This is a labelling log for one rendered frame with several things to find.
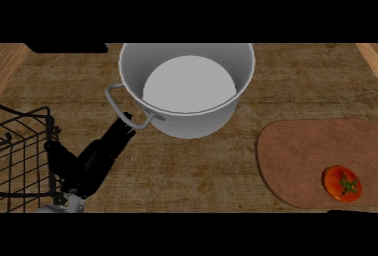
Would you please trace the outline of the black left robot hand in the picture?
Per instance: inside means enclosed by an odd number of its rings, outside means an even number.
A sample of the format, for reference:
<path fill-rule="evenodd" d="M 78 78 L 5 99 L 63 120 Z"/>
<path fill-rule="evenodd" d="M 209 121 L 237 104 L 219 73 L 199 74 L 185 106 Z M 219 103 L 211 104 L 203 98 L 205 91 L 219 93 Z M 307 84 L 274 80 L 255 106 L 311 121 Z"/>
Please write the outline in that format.
<path fill-rule="evenodd" d="M 48 169 L 63 179 L 64 193 L 76 195 L 81 199 L 95 193 L 134 135 L 135 131 L 116 119 L 101 138 L 88 144 L 78 156 L 57 141 L 44 143 Z"/>

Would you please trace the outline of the brown cutting board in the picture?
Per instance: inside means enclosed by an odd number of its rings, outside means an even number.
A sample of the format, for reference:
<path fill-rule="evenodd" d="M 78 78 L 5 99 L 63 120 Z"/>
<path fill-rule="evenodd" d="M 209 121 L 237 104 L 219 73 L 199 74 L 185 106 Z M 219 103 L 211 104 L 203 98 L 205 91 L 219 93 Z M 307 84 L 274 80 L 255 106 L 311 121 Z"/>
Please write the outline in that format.
<path fill-rule="evenodd" d="M 363 119 L 284 120 L 270 123 L 256 139 L 265 185 L 289 205 L 307 208 L 378 207 L 378 124 Z M 358 177 L 361 196 L 336 201 L 321 185 L 330 166 Z"/>

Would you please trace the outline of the red tomato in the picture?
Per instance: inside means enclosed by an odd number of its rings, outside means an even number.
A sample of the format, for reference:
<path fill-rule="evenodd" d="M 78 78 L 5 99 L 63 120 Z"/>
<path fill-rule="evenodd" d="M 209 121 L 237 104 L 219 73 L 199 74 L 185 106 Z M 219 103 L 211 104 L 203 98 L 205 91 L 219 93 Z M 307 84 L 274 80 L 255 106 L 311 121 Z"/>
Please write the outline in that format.
<path fill-rule="evenodd" d="M 321 173 L 321 185 L 327 195 L 342 203 L 361 197 L 361 182 L 354 172 L 343 166 L 327 167 Z"/>

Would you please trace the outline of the black appliance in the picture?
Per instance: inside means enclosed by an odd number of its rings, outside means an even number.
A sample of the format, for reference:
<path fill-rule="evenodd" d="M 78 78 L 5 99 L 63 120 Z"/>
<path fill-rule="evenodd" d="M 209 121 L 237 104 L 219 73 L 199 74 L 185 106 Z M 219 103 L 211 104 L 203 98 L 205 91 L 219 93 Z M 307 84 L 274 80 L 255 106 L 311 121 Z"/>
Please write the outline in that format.
<path fill-rule="evenodd" d="M 35 53 L 106 53 L 104 43 L 26 43 Z"/>

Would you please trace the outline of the grey metal pot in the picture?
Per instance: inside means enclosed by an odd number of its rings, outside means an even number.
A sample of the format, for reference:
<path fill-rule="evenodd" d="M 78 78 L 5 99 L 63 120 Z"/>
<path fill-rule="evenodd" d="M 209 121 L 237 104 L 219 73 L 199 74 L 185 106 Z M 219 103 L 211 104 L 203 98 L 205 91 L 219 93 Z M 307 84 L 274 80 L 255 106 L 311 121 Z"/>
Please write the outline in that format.
<path fill-rule="evenodd" d="M 126 43 L 119 52 L 122 88 L 146 115 L 137 124 L 182 139 L 200 138 L 225 125 L 247 87 L 255 66 L 249 43 Z"/>

